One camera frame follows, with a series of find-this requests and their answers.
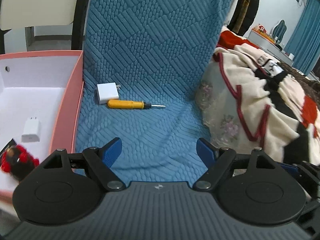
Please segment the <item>white USB-C charger cube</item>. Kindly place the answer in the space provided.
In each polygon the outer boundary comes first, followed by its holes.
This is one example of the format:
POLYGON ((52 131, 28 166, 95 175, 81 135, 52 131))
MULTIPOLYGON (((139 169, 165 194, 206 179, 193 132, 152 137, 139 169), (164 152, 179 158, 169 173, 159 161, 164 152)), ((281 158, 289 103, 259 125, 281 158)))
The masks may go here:
POLYGON ((31 117, 27 119, 23 128, 23 133, 21 135, 21 141, 39 142, 40 130, 40 121, 37 117, 31 117))

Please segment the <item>red black toy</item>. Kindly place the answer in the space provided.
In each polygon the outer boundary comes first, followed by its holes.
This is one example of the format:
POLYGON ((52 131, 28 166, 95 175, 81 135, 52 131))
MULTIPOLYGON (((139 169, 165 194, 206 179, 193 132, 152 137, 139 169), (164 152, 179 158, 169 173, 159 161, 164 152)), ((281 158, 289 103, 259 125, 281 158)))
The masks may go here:
POLYGON ((1 156, 1 170, 17 181, 22 181, 39 164, 39 159, 34 158, 22 145, 8 146, 1 156))

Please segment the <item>floral lace bed cover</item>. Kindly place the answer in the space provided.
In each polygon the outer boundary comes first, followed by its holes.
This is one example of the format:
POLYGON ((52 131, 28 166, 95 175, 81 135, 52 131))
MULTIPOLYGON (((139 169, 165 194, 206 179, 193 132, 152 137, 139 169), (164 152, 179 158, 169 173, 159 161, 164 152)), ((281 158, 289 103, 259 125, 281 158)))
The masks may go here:
POLYGON ((217 62, 211 61, 204 71, 195 101, 213 146, 232 148, 243 154, 251 152, 253 144, 247 139, 236 112, 236 100, 227 88, 217 62))

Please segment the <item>white charger with prongs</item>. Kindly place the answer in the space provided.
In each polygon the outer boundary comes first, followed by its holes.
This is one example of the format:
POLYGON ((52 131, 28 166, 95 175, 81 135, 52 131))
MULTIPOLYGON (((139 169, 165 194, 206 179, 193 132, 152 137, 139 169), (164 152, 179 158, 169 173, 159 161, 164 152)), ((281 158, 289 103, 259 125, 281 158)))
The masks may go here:
POLYGON ((100 105, 106 104, 109 100, 119 99, 118 91, 121 89, 121 85, 112 83, 97 84, 97 96, 100 105))

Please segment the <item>cream red trimmed blanket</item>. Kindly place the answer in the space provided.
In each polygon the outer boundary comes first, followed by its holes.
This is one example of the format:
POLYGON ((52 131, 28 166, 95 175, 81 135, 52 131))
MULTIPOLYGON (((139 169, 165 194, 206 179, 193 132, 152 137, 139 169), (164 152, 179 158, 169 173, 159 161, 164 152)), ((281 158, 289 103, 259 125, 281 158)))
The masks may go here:
POLYGON ((319 165, 319 108, 278 60, 223 27, 212 61, 252 148, 282 163, 319 165))

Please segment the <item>pink storage box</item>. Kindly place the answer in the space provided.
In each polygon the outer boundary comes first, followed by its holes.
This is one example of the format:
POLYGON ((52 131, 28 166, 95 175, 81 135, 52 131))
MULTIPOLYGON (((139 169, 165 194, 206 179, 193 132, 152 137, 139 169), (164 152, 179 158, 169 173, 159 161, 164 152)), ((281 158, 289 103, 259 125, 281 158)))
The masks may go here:
POLYGON ((11 139, 39 161, 57 148, 75 150, 84 82, 81 50, 1 55, 1 148, 11 139), (40 141, 22 142, 27 119, 40 121, 40 141))

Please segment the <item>blue textured chair cushion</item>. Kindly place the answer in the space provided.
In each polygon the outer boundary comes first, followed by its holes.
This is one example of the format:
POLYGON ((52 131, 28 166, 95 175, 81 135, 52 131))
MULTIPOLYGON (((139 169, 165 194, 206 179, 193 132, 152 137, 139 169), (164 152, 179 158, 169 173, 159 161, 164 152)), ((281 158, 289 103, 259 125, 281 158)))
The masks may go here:
POLYGON ((196 142, 210 133, 194 95, 231 1, 91 0, 76 151, 119 137, 112 169, 123 182, 196 181, 206 170, 196 142), (112 82, 118 100, 166 107, 100 105, 97 84, 112 82))

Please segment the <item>white desk with items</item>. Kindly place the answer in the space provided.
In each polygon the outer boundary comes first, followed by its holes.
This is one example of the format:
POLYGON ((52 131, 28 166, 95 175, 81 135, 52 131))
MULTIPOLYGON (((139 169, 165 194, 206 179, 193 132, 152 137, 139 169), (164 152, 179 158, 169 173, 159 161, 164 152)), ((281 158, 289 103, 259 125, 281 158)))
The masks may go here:
POLYGON ((293 61, 283 53, 276 44, 264 33, 252 29, 248 35, 248 40, 255 44, 256 46, 260 47, 265 52, 269 53, 270 55, 274 56, 279 61, 282 61, 288 64, 290 67, 293 66, 293 61))

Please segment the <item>blue desk chair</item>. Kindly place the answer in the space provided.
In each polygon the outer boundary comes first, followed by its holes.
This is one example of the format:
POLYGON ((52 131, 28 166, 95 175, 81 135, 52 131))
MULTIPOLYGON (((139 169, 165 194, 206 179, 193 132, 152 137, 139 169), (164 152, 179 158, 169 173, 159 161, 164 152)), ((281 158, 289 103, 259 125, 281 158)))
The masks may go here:
POLYGON ((286 30, 287 26, 285 21, 280 20, 279 23, 272 29, 271 36, 276 42, 281 42, 286 30))

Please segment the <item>blue curtain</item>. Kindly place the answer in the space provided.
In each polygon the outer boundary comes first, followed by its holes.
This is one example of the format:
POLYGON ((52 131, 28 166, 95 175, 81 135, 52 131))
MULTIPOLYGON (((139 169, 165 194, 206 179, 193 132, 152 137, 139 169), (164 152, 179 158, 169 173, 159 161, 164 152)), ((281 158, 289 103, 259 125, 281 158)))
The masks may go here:
POLYGON ((319 0, 307 0, 285 51, 294 55, 293 67, 308 75, 319 59, 319 0))

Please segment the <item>hanging dark clothes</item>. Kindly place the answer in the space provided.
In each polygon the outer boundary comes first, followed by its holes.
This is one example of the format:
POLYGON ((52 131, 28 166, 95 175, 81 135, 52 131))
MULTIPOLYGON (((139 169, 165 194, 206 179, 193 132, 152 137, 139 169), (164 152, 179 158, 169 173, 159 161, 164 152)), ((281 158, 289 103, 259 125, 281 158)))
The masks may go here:
POLYGON ((255 20, 259 2, 260 0, 238 0, 227 28, 239 36, 244 36, 255 20))

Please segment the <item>yellow handled screwdriver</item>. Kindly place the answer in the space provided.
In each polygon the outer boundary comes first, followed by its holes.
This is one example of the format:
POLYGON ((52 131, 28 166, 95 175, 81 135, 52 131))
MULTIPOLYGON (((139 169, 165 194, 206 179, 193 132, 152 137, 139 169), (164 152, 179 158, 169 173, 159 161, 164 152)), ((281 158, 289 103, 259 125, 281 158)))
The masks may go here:
POLYGON ((109 100, 107 106, 113 109, 152 109, 165 108, 165 105, 153 105, 144 101, 109 100))

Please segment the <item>cream chair with black frame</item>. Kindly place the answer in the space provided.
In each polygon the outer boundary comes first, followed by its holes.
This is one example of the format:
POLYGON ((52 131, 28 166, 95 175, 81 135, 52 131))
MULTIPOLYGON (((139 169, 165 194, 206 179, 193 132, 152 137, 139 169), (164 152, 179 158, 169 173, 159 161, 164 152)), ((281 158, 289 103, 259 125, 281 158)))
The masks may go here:
POLYGON ((12 29, 72 24, 71 49, 81 50, 89 0, 1 0, 1 54, 12 29))

